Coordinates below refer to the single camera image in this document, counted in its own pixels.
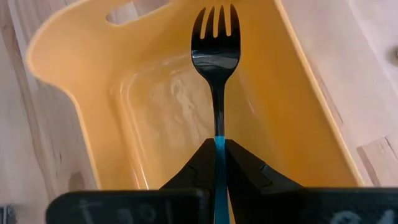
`fork tines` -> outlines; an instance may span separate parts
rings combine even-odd
[[[192,40],[200,39],[201,25],[205,17],[206,8],[203,8],[193,25]],[[215,8],[212,7],[206,23],[205,39],[213,38],[213,23],[214,23]],[[240,36],[238,13],[235,7],[231,4],[231,36]],[[218,37],[226,36],[225,14],[224,7],[221,6],[220,15],[218,16]]]

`fork handle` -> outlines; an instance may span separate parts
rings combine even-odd
[[[224,87],[211,88],[216,136],[224,136]]]

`fork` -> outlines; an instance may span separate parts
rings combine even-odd
[[[201,39],[201,24],[205,11],[206,8],[200,11],[193,26],[191,58],[195,69],[208,82],[213,99],[216,142],[215,223],[226,224],[229,223],[229,212],[226,186],[224,89],[228,78],[239,63],[241,34],[238,13],[231,4],[231,35],[228,36],[226,33],[224,7],[221,6],[218,18],[218,35],[214,37],[215,8],[212,7],[205,27],[205,37]]]

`yellow plastic tub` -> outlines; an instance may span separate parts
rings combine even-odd
[[[214,135],[190,38],[199,11],[221,2],[175,0],[110,24],[106,15],[125,2],[61,10],[36,33],[27,62],[73,100],[100,188],[156,189]],[[226,85],[226,137],[302,185],[361,185],[280,2],[232,3],[242,55]]]

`wooden floor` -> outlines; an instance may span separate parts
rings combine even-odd
[[[43,223],[54,197],[95,189],[75,109],[22,57],[46,18],[75,0],[0,0],[0,203]],[[109,19],[166,0],[140,0]],[[398,1],[282,0],[351,155],[369,186],[398,186]]]

